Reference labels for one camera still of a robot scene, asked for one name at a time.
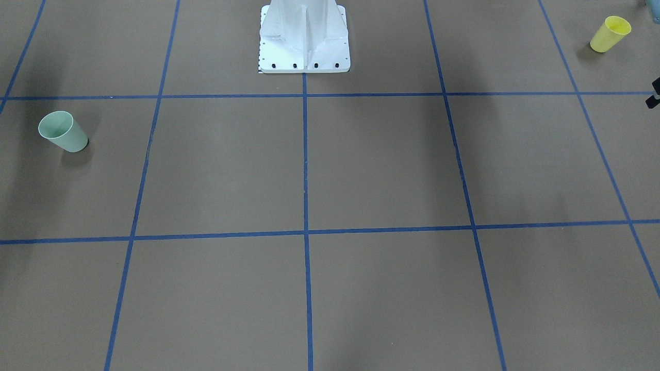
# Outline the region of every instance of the mint green cup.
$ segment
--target mint green cup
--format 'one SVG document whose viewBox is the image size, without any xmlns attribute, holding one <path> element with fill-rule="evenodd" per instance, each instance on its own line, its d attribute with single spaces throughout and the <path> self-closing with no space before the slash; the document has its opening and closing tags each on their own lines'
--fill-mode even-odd
<svg viewBox="0 0 660 371">
<path fill-rule="evenodd" d="M 87 135 L 73 116 L 55 111 L 39 122 L 39 134 L 68 152 L 78 152 L 87 146 Z"/>
</svg>

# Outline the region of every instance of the cup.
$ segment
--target cup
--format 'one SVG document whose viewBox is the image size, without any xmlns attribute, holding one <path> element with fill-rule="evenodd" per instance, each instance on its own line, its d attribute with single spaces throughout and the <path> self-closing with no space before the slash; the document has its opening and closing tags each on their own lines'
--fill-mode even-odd
<svg viewBox="0 0 660 371">
<path fill-rule="evenodd" d="M 627 20 L 611 15 L 605 19 L 601 27 L 596 31 L 589 45 L 591 49 L 605 53 L 610 50 L 617 42 L 630 33 L 632 27 Z"/>
<path fill-rule="evenodd" d="M 39 122 L 39 134 L 68 152 L 78 152 L 87 146 L 87 135 L 73 116 L 55 111 Z"/>
</svg>

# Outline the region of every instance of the light blue container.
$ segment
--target light blue container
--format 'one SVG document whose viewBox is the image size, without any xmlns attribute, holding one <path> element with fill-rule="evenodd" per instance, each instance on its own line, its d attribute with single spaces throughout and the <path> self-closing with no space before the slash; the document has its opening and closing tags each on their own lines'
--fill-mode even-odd
<svg viewBox="0 0 660 371">
<path fill-rule="evenodd" d="M 39 134 L 68 152 L 81 151 L 88 142 L 80 125 L 66 111 L 46 115 L 39 123 Z"/>
<path fill-rule="evenodd" d="M 660 24 L 660 0 L 646 0 L 654 23 Z"/>
</svg>

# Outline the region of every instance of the black object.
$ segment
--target black object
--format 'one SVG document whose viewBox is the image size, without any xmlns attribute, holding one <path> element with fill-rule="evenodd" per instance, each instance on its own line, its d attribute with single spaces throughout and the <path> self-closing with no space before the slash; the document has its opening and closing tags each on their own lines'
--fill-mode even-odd
<svg viewBox="0 0 660 371">
<path fill-rule="evenodd" d="M 646 106 L 648 108 L 654 108 L 660 104 L 660 99 L 655 99 L 656 96 L 660 96 L 660 77 L 653 81 L 652 85 L 655 94 L 646 99 Z"/>
</svg>

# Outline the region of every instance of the white mounting plate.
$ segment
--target white mounting plate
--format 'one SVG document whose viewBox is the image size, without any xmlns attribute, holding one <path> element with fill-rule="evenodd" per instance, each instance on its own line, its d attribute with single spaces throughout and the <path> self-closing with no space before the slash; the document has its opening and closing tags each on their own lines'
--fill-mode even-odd
<svg viewBox="0 0 660 371">
<path fill-rule="evenodd" d="M 266 18 L 270 5 L 261 8 L 261 24 Z M 341 17 L 346 22 L 346 8 L 337 5 Z M 326 39 L 318 48 L 310 52 L 309 66 L 304 65 L 302 50 L 296 50 L 283 40 L 260 38 L 259 73 L 338 73 L 350 69 L 348 38 Z"/>
</svg>

